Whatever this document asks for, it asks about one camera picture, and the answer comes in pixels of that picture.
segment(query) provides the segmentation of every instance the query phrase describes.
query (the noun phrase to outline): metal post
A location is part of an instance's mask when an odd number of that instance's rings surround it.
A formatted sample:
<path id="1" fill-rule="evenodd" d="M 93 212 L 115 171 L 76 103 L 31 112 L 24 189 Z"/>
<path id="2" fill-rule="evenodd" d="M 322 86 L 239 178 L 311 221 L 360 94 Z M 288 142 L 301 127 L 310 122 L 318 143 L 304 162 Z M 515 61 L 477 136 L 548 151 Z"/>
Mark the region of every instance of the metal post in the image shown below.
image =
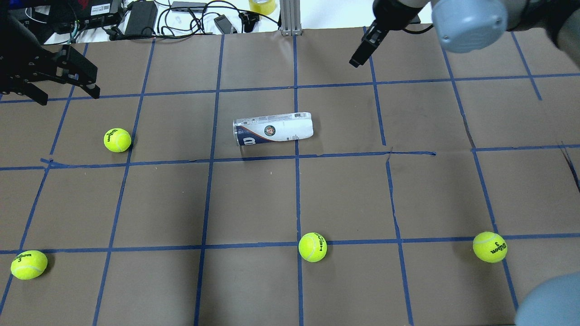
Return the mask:
<path id="1" fill-rule="evenodd" d="M 282 35 L 302 35 L 300 0 L 280 0 Z"/>

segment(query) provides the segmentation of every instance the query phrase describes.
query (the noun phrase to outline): red marking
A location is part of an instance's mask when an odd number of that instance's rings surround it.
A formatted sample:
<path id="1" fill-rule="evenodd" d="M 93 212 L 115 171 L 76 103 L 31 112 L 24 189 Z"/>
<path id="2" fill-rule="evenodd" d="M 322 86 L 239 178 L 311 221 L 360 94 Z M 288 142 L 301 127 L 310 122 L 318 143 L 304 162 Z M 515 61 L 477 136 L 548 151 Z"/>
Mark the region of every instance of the red marking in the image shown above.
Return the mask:
<path id="1" fill-rule="evenodd" d="M 89 0 L 77 0 L 78 4 L 81 5 L 81 10 L 85 10 L 85 8 L 89 5 Z"/>

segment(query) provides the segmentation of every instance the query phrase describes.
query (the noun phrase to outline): white cable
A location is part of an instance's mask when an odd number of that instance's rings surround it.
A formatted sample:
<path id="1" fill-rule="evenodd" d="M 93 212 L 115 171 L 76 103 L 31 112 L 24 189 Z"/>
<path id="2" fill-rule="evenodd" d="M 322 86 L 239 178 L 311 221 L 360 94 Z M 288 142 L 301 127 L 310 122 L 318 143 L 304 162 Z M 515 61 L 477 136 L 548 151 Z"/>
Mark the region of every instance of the white cable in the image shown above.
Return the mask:
<path id="1" fill-rule="evenodd" d="M 31 15 L 32 15 L 32 7 L 30 7 L 30 15 L 26 11 L 26 9 L 24 10 L 24 13 L 26 14 L 26 17 L 32 19 L 33 21 L 36 21 L 37 23 L 46 24 L 45 21 L 36 20 L 36 19 L 34 19 L 34 18 L 31 17 Z"/>

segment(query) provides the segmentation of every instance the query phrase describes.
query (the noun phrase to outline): blue rounded object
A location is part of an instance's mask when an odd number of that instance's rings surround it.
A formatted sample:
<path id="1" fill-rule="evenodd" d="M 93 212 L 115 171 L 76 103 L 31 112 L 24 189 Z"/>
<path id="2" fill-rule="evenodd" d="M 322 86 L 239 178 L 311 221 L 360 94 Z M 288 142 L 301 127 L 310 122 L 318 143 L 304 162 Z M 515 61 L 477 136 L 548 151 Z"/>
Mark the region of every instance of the blue rounded object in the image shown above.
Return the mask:
<path id="1" fill-rule="evenodd" d="M 441 0 L 433 6 L 439 43 L 466 53 L 493 44 L 508 27 L 508 10 L 500 0 Z"/>

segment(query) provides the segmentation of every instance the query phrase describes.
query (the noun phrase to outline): yellow tape roll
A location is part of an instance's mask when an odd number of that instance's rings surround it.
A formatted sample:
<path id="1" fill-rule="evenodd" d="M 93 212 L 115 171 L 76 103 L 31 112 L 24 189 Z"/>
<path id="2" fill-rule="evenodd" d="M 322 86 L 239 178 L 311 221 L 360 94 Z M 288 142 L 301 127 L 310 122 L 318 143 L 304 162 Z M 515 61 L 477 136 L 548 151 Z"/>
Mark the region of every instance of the yellow tape roll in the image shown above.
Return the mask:
<path id="1" fill-rule="evenodd" d="M 269 15 L 276 9 L 276 2 L 274 0 L 249 0 L 250 10 L 261 13 L 262 15 Z"/>

